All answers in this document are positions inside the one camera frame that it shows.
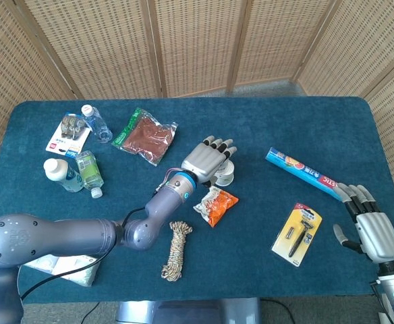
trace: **bottle cap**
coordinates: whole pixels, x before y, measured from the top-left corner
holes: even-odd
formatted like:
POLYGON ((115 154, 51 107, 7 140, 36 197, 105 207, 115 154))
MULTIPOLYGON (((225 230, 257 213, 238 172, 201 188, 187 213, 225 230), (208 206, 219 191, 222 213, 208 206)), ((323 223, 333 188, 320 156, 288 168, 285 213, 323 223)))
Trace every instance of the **bottle cap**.
POLYGON ((103 195, 103 191, 101 188, 92 188, 90 190, 90 194, 92 195, 92 198, 100 198, 103 195))
POLYGON ((94 114, 94 109, 92 108, 91 105, 83 105, 82 106, 82 113, 86 117, 90 117, 94 114))
POLYGON ((59 168, 59 163, 56 159, 48 159, 44 162, 44 170, 46 172, 55 172, 59 168))

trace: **plastic bottle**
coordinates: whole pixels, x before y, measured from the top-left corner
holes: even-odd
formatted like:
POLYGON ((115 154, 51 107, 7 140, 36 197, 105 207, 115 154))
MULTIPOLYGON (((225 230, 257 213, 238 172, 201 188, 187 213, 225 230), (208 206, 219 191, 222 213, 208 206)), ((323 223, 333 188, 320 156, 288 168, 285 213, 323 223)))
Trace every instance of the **plastic bottle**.
POLYGON ((44 162, 44 170, 50 180, 61 184, 69 192, 83 189, 82 177, 65 160, 48 159, 44 162))
POLYGON ((84 121, 92 129, 99 142, 107 143, 111 141, 113 134, 107 127, 97 108, 91 105, 83 105, 82 113, 84 115, 84 121))
POLYGON ((76 162, 83 179, 83 186, 90 190, 92 198, 100 198, 103 195, 101 186, 104 181, 101 177, 98 165, 92 152, 84 151, 76 156, 76 162))

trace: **rope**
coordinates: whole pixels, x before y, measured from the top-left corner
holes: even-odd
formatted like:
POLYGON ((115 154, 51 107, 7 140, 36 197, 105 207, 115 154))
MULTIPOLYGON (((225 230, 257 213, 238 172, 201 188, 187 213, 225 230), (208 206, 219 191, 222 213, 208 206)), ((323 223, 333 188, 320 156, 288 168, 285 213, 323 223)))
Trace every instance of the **rope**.
POLYGON ((181 277, 182 265, 184 264, 185 237, 192 232, 192 227, 184 221, 170 222, 173 230, 171 239, 170 255, 167 264, 161 270, 161 277, 168 281, 176 281, 181 277))

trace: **yellow razor packaging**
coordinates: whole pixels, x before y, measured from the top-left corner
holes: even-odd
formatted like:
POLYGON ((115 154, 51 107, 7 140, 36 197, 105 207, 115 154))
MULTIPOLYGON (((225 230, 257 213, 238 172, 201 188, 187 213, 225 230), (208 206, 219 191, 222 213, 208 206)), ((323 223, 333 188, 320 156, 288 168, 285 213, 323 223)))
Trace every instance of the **yellow razor packaging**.
POLYGON ((299 267, 321 221, 322 218, 318 213, 310 207, 297 203, 283 229, 278 233, 272 251, 299 267))

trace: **green bottle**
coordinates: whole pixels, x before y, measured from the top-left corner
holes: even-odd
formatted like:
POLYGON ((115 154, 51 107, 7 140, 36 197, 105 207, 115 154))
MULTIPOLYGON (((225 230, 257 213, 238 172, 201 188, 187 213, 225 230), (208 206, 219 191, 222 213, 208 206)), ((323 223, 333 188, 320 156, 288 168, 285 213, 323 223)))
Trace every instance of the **green bottle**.
POLYGON ((90 151, 81 152, 77 154, 76 162, 82 176, 83 186, 90 190, 92 198, 100 198, 103 195, 101 186, 104 184, 104 181, 98 165, 96 165, 94 155, 90 151))

